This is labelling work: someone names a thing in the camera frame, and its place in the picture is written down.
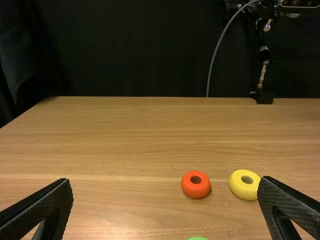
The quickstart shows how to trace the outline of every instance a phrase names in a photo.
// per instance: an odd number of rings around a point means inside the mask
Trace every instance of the cable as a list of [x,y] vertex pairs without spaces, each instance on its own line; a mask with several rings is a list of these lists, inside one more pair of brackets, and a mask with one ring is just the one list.
[[246,3],[245,5],[243,5],[241,8],[238,9],[238,11],[236,11],[236,13],[230,18],[230,20],[228,21],[228,23],[225,25],[221,35],[220,35],[220,38],[218,40],[218,43],[216,44],[215,46],[215,49],[214,49],[214,52],[213,52],[213,55],[212,55],[212,59],[211,59],[211,63],[210,63],[210,68],[209,68],[209,74],[208,74],[208,82],[206,83],[206,95],[205,97],[208,98],[209,97],[209,88],[210,88],[210,78],[211,78],[211,72],[212,72],[212,67],[214,65],[214,61],[215,61],[215,58],[216,58],[216,55],[217,55],[217,52],[218,52],[218,48],[221,44],[221,41],[222,41],[222,38],[224,37],[228,27],[230,26],[230,24],[232,23],[232,21],[236,18],[236,16],[241,13],[241,11],[243,9],[245,9],[246,7],[248,7],[250,4],[253,4],[255,2],[260,2],[262,0],[252,0],[248,3]]

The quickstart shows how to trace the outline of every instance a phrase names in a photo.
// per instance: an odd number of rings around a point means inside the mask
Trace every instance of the wooden table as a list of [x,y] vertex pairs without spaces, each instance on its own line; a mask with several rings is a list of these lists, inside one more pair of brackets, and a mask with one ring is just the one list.
[[[0,209],[69,178],[65,240],[270,240],[229,175],[249,169],[320,200],[319,158],[320,99],[56,97],[0,129]],[[211,180],[204,199],[182,193],[191,170]]]

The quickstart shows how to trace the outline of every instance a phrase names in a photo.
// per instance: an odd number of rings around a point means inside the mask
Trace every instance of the black curtain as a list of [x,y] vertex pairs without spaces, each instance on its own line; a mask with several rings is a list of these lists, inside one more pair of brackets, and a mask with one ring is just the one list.
[[[222,0],[1,0],[0,106],[14,116],[54,95],[204,97],[222,15]],[[277,97],[320,96],[319,23],[319,12],[283,16],[268,36]],[[241,14],[209,95],[248,97],[259,76],[255,23]]]

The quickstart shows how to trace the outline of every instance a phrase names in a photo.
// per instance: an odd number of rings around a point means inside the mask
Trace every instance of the yellow ring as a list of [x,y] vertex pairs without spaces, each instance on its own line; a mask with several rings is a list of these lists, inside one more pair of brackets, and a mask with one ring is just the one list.
[[229,177],[231,192],[238,198],[253,201],[257,199],[260,177],[249,170],[236,170]]

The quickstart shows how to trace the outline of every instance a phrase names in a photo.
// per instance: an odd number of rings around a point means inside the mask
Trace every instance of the ring hole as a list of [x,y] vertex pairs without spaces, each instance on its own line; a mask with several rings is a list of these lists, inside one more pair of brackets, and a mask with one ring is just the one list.
[[201,183],[202,179],[201,179],[201,177],[199,177],[199,176],[192,176],[192,177],[190,178],[190,181],[191,181],[193,184],[199,184],[199,183]]
[[242,176],[241,177],[242,182],[244,182],[245,184],[253,184],[254,180],[249,177],[249,176]]

